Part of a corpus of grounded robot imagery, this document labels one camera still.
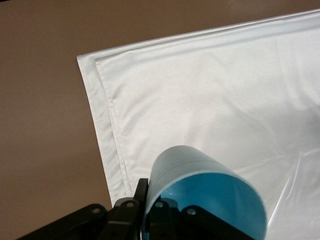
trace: white towel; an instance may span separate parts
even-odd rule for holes
[[[320,239],[320,10],[77,59],[112,204],[188,145],[252,183],[266,239]]]

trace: brown table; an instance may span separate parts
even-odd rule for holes
[[[91,203],[110,209],[76,56],[320,8],[319,0],[0,3],[0,238]]]

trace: tan tabletop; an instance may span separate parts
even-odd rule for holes
[[[110,209],[76,56],[320,8],[319,0],[0,3],[0,239],[92,203]]]

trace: white cloth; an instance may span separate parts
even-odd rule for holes
[[[256,188],[266,239],[320,239],[320,10],[77,59],[112,204],[188,145]]]

